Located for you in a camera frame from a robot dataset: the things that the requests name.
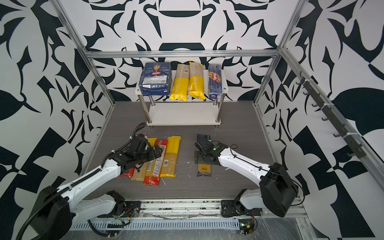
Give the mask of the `blue De Cecco spaghetti bag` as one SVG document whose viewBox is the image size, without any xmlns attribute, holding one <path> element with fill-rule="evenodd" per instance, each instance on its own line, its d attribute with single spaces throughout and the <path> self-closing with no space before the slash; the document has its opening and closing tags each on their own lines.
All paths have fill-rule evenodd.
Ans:
<svg viewBox="0 0 384 240">
<path fill-rule="evenodd" d="M 212 142 L 209 135 L 197 134 L 197 141 L 195 142 L 195 163 L 198 165 L 198 177 L 211 176 L 211 157 L 208 155 Z"/>
</svg>

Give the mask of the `yellow Pastatime spaghetti bag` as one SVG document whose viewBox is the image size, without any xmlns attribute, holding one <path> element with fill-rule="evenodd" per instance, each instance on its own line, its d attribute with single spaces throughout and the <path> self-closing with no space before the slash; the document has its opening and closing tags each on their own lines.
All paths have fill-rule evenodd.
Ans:
<svg viewBox="0 0 384 240">
<path fill-rule="evenodd" d="M 192 98 L 205 100 L 204 68 L 202 64 L 190 62 L 190 87 L 188 94 Z"/>
</svg>

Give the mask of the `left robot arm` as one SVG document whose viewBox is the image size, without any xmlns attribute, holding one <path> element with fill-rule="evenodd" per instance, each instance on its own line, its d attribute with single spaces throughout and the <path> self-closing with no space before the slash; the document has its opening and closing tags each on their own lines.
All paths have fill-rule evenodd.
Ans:
<svg viewBox="0 0 384 240">
<path fill-rule="evenodd" d="M 43 189 L 16 238 L 22 239 L 27 227 L 32 227 L 42 240 L 59 240 L 80 222 L 110 213 L 120 215 L 125 199 L 115 191 L 91 201 L 84 198 L 110 180 L 162 155 L 159 146 L 152 147 L 147 136 L 138 133 L 146 125 L 136 126 L 129 141 L 107 154 L 91 172 L 57 188 Z"/>
</svg>

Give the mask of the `blue Barilla multipack bag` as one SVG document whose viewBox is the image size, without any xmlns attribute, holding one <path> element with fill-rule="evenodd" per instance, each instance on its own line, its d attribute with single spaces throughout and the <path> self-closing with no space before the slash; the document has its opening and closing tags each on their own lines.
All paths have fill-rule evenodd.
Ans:
<svg viewBox="0 0 384 240">
<path fill-rule="evenodd" d="M 171 85 L 171 63 L 146 63 L 144 65 L 139 81 L 139 87 L 143 96 L 169 96 Z"/>
</svg>

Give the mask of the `blue Barilla spaghetti box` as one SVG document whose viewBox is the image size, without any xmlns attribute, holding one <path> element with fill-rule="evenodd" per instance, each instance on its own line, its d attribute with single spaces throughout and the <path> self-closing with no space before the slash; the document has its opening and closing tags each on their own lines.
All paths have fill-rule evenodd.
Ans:
<svg viewBox="0 0 384 240">
<path fill-rule="evenodd" d="M 213 100 L 222 99 L 222 67 L 217 64 L 209 64 L 209 98 Z"/>
</svg>

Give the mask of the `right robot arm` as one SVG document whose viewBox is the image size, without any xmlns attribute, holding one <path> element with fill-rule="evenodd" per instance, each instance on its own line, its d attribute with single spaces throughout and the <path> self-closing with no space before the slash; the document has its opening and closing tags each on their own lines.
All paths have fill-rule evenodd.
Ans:
<svg viewBox="0 0 384 240">
<path fill-rule="evenodd" d="M 211 140 L 209 135 L 197 135 L 195 163 L 228 168 L 258 186 L 242 191 L 235 205 L 239 210 L 266 208 L 278 217 L 285 217 L 302 187 L 278 163 L 263 164 L 236 152 L 232 146 Z"/>
</svg>

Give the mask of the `red clear spaghetti bag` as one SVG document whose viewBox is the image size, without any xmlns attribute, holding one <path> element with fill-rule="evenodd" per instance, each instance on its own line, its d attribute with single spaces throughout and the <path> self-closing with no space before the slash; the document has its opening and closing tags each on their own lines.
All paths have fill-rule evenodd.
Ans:
<svg viewBox="0 0 384 240">
<path fill-rule="evenodd" d="M 152 160 L 149 164 L 151 169 L 146 172 L 144 184 L 148 186 L 157 187 L 160 181 L 160 173 L 164 162 L 164 156 L 168 146 L 168 140 L 156 140 L 155 146 L 162 149 L 161 156 L 155 160 Z"/>
</svg>

